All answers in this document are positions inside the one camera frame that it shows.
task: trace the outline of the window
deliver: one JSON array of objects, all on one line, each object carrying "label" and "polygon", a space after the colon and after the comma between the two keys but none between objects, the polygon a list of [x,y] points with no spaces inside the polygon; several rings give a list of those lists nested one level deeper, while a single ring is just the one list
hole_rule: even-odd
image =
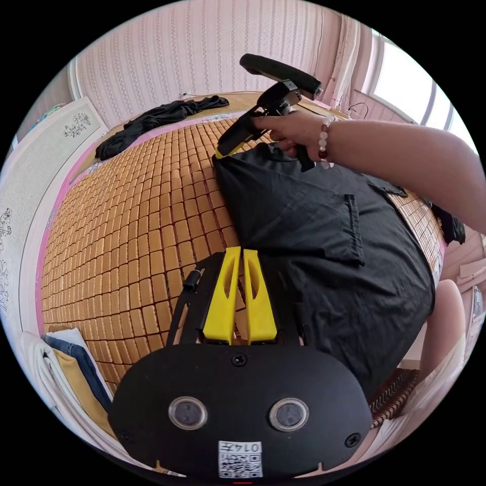
[{"label": "window", "polygon": [[384,43],[383,65],[375,96],[420,123],[430,100],[432,78],[406,52]]},{"label": "window", "polygon": [[450,131],[477,153],[461,117],[425,69],[382,34],[372,33],[378,56],[370,66],[368,95],[410,121]]},{"label": "window", "polygon": [[444,91],[437,86],[435,91],[434,106],[432,107],[432,111],[430,112],[430,117],[427,120],[426,125],[428,127],[443,130],[446,128],[450,110],[451,102],[449,101],[449,98],[446,96]]}]

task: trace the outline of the window frame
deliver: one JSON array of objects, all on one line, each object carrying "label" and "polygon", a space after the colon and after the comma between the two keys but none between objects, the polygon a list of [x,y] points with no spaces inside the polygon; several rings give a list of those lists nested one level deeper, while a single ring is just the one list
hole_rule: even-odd
[{"label": "window frame", "polygon": [[[389,101],[377,96],[375,94],[376,86],[378,85],[378,80],[380,78],[381,70],[383,68],[383,61],[385,58],[385,46],[386,44],[390,44],[392,46],[397,47],[398,49],[401,49],[399,46],[397,46],[393,41],[385,37],[383,34],[380,34],[379,32],[375,31],[372,29],[372,42],[374,44],[374,47],[376,48],[376,57],[375,57],[375,63],[373,66],[373,72],[371,75],[370,79],[370,84],[368,86],[367,90],[367,95],[373,98],[374,100],[378,101],[379,103],[384,104],[391,110],[399,113],[403,118],[408,120],[410,123],[416,124],[417,122],[413,120],[408,114],[404,113],[402,110],[391,104]],[[430,115],[432,114],[432,110],[434,108],[435,104],[435,96],[437,93],[437,83],[432,79],[432,86],[430,89],[430,96],[429,96],[429,102],[427,104],[427,108],[425,109],[425,113],[422,117],[422,120],[420,121],[420,125],[426,126],[427,122],[430,119]],[[444,123],[443,130],[449,131],[452,125],[452,119],[454,116],[454,107],[449,100],[449,112],[447,115],[447,118]]]}]

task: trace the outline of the cable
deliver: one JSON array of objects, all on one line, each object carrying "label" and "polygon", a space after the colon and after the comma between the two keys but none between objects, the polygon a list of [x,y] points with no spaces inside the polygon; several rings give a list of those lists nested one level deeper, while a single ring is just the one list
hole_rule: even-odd
[{"label": "cable", "polygon": [[315,77],[315,74],[317,72],[317,65],[319,63],[320,43],[322,42],[322,36],[324,35],[324,7],[321,8],[320,18],[321,18],[321,23],[320,23],[320,39],[319,39],[319,43],[317,44],[317,57],[316,57],[316,60],[315,60],[315,68],[314,68],[314,74],[313,74],[314,77]]},{"label": "cable", "polygon": [[364,120],[368,116],[368,112],[370,111],[370,108],[368,107],[368,105],[364,101],[360,101],[359,103],[355,103],[354,105],[351,105],[348,109],[351,110],[353,108],[353,106],[358,106],[358,105],[364,105],[366,107],[366,113],[364,114],[364,117],[363,117],[363,120]]}]

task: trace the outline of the folded clothes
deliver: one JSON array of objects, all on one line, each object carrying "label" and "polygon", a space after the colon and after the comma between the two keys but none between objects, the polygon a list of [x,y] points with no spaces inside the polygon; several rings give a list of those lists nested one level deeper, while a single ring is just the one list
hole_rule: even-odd
[{"label": "folded clothes", "polygon": [[27,332],[21,333],[12,346],[33,388],[69,430],[96,450],[105,452],[108,458],[151,469],[131,458],[119,441],[99,427],[83,410],[51,346],[39,336]]},{"label": "folded clothes", "polygon": [[201,101],[173,101],[167,105],[161,105],[152,110],[146,111],[134,120],[124,125],[121,132],[115,133],[109,139],[101,143],[96,149],[96,157],[106,160],[122,153],[125,149],[143,135],[154,128],[181,122],[190,115],[200,113],[204,110],[228,106],[229,101],[219,96],[211,96]]},{"label": "folded clothes", "polygon": [[93,366],[96,368],[96,375],[98,376],[101,384],[103,385],[106,394],[109,396],[110,400],[113,400],[113,394],[111,393],[111,390],[108,388],[105,379],[101,375],[100,369],[98,368],[98,365],[96,364],[96,361],[93,358],[93,355],[91,354],[91,351],[89,350],[78,328],[65,328],[65,329],[56,328],[56,330],[54,331],[50,330],[46,335],[52,336],[53,338],[56,339],[60,339],[61,341],[66,341],[67,343],[77,344],[78,346],[81,346],[90,357]]},{"label": "folded clothes", "polygon": [[98,375],[96,373],[96,367],[93,365],[93,362],[88,356],[88,353],[86,353],[86,350],[77,344],[68,343],[49,335],[43,336],[43,340],[53,349],[57,349],[58,351],[61,351],[64,354],[72,356],[76,359],[79,368],[86,378],[86,381],[88,382],[93,395],[108,413],[111,408],[111,399],[106,393],[106,390],[104,389],[100,379],[98,378]]},{"label": "folded clothes", "polygon": [[79,367],[76,358],[68,356],[67,354],[54,349],[54,354],[57,357],[59,365],[71,385],[71,388],[76,395],[83,410],[88,414],[91,420],[101,427],[107,434],[116,438],[113,430],[108,423],[108,414],[101,406],[101,403],[96,399],[91,391],[91,388]]}]

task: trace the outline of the sticker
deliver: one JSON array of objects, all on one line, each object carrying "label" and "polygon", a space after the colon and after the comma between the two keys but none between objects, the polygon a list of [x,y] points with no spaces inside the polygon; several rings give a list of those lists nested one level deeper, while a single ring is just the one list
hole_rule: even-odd
[{"label": "sticker", "polygon": [[261,442],[218,442],[219,477],[263,477]]}]

